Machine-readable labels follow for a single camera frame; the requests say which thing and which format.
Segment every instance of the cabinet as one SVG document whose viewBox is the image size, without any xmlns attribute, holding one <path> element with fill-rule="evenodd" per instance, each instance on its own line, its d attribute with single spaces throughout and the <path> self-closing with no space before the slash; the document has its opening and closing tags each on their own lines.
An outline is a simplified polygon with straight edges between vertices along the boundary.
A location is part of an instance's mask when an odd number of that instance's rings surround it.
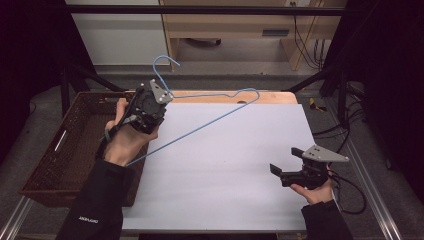
<svg viewBox="0 0 424 240">
<path fill-rule="evenodd" d="M 288 0 L 160 0 L 160 4 L 283 7 L 287 6 L 286 1 Z M 345 4 L 346 0 L 310 0 L 307 6 L 344 7 Z M 294 41 L 293 16 L 163 14 L 162 18 L 168 54 L 174 59 L 177 59 L 181 38 L 280 38 L 292 70 L 297 70 L 301 62 L 302 55 Z M 332 39 L 340 17 L 298 16 L 296 20 L 299 35 L 307 45 L 311 39 Z M 299 36 L 297 40 L 302 47 Z"/>
</svg>

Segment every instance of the black cable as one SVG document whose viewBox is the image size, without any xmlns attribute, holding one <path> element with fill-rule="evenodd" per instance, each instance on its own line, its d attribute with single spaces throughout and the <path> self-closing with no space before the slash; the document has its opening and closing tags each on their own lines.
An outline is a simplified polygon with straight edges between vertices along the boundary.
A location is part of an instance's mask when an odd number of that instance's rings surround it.
<svg viewBox="0 0 424 240">
<path fill-rule="evenodd" d="M 357 215 L 357 214 L 361 214 L 361 213 L 363 213 L 365 211 L 365 209 L 367 208 L 367 200 L 366 200 L 366 197 L 365 197 L 364 192 L 356 184 L 354 184 L 352 181 L 350 181 L 350 180 L 348 180 L 348 179 L 346 179 L 344 177 L 341 177 L 339 174 L 336 174 L 336 175 L 330 175 L 330 174 L 328 174 L 328 177 L 331 180 L 336 181 L 338 183 L 338 185 L 339 185 L 339 192 L 338 192 L 338 197 L 339 198 L 338 198 L 338 201 L 341 200 L 340 199 L 340 191 L 341 191 L 340 180 L 342 180 L 342 181 L 350 184 L 352 187 L 356 188 L 356 190 L 361 194 L 361 197 L 362 197 L 362 200 L 363 200 L 363 204 L 362 204 L 362 208 L 359 211 L 348 211 L 348 210 L 346 210 L 346 209 L 343 208 L 343 205 L 340 202 L 338 202 L 339 203 L 339 206 L 340 206 L 340 211 L 341 212 L 344 212 L 344 213 L 347 213 L 347 214 L 355 214 L 355 215 Z"/>
<path fill-rule="evenodd" d="M 347 134 L 344 137 L 342 144 L 340 144 L 339 148 L 337 149 L 336 153 L 340 153 L 340 151 L 342 150 L 343 146 L 346 144 L 347 138 L 349 137 L 349 135 L 350 135 L 350 129 L 347 130 Z"/>
<path fill-rule="evenodd" d="M 320 56 L 317 56 L 317 52 L 318 52 L 318 43 L 319 43 L 319 39 L 315 40 L 315 45 L 314 45 L 314 61 L 315 63 L 318 65 L 318 69 L 321 71 L 322 67 L 324 66 L 324 47 L 325 47 L 325 39 L 322 39 L 321 42 L 321 51 L 320 51 Z"/>
<path fill-rule="evenodd" d="M 304 46 L 304 48 L 305 48 L 305 51 L 306 51 L 306 53 L 307 53 L 307 55 L 308 55 L 308 57 L 309 57 L 309 60 L 310 60 L 310 61 L 312 61 L 311 56 L 309 56 L 308 49 L 306 48 L 305 44 L 303 43 L 302 36 L 300 36 L 300 33 L 299 33 L 298 29 L 297 29 L 296 16 L 293 16 L 293 18 L 294 18 L 294 43 L 296 44 L 297 49 L 299 49 L 300 54 L 302 54 L 303 58 L 305 59 L 306 64 L 308 64 L 308 66 L 309 66 L 310 68 L 318 69 L 318 68 L 317 68 L 316 63 L 314 63 L 314 64 L 316 65 L 315 67 L 314 67 L 314 66 L 311 66 L 311 64 L 309 63 L 309 61 L 308 61 L 308 59 L 306 58 L 305 54 L 303 53 L 302 49 L 299 47 L 299 44 L 297 44 L 297 34 L 299 34 L 300 41 L 302 42 L 302 44 L 303 44 L 303 46 Z"/>
<path fill-rule="evenodd" d="M 360 105 L 361 105 L 361 107 L 362 107 L 362 100 L 352 102 L 351 104 L 349 104 L 349 106 L 347 106 L 347 109 L 351 108 L 351 107 L 352 107 L 353 105 L 355 105 L 355 104 L 360 104 Z"/>
<path fill-rule="evenodd" d="M 358 115 L 359 113 L 363 113 L 363 109 L 362 108 L 360 108 L 360 109 L 357 109 L 357 110 L 355 110 L 347 119 L 348 120 L 350 120 L 350 119 L 352 119 L 352 118 L 354 118 L 354 117 L 356 117 L 356 115 Z"/>
<path fill-rule="evenodd" d="M 320 131 L 320 132 L 312 133 L 312 136 L 318 136 L 318 135 L 321 135 L 321 134 L 324 134 L 324 133 L 329 133 L 331 131 L 336 130 L 340 126 L 341 126 L 340 124 L 337 124 L 336 126 L 331 127 L 331 128 L 329 128 L 327 130 L 323 130 L 323 131 Z"/>
<path fill-rule="evenodd" d="M 331 173 L 330 175 L 335 174 L 336 176 L 340 176 L 340 174 L 338 174 L 336 171 L 331 170 L 331 169 L 328 169 L 327 172 L 330 172 Z"/>
<path fill-rule="evenodd" d="M 326 139 L 326 138 L 334 138 L 334 137 L 337 137 L 337 136 L 340 136 L 340 135 L 343 135 L 343 134 L 345 134 L 347 131 L 344 131 L 344 132 L 341 132 L 341 133 L 337 133 L 337 134 L 334 134 L 334 135 L 331 135 L 331 136 L 325 136 L 325 137 L 316 137 L 315 139 Z"/>
<path fill-rule="evenodd" d="M 359 120 L 359 119 L 364 119 L 365 118 L 365 114 L 364 113 L 362 113 L 360 116 L 358 116 L 357 118 L 354 118 L 353 120 L 352 120 L 352 122 L 356 122 L 357 120 Z"/>
</svg>

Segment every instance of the white table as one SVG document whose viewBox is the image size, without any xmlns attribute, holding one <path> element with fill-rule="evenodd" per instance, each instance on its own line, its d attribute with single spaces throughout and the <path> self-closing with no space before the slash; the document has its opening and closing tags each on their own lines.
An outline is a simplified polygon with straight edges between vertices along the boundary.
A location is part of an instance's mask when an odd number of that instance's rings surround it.
<svg viewBox="0 0 424 240">
<path fill-rule="evenodd" d="M 153 151 L 239 104 L 170 103 Z M 303 197 L 270 173 L 299 171 L 291 147 L 314 144 L 298 104 L 251 104 L 150 155 L 131 208 L 129 232 L 304 231 Z"/>
</svg>

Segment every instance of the wicker basket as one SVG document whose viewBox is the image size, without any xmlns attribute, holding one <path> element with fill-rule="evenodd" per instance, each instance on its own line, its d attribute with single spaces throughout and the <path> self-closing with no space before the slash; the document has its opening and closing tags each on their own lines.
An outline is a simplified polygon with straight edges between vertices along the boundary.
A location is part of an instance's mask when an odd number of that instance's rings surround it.
<svg viewBox="0 0 424 240">
<path fill-rule="evenodd" d="M 115 118 L 116 101 L 132 94 L 79 93 L 20 194 L 46 207 L 70 207 L 94 165 L 107 121 Z M 147 148 L 143 146 L 138 156 Z M 131 165 L 136 174 L 126 207 L 134 204 L 143 166 L 144 161 Z"/>
</svg>

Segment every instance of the wall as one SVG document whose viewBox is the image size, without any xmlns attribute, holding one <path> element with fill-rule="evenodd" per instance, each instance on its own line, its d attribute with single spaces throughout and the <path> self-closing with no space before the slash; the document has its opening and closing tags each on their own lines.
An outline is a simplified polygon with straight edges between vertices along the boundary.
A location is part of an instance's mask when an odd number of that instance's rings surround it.
<svg viewBox="0 0 424 240">
<path fill-rule="evenodd" d="M 67 0 L 67 4 L 159 5 L 157 0 Z M 166 55 L 160 15 L 73 14 L 94 65 L 151 65 Z"/>
</svg>

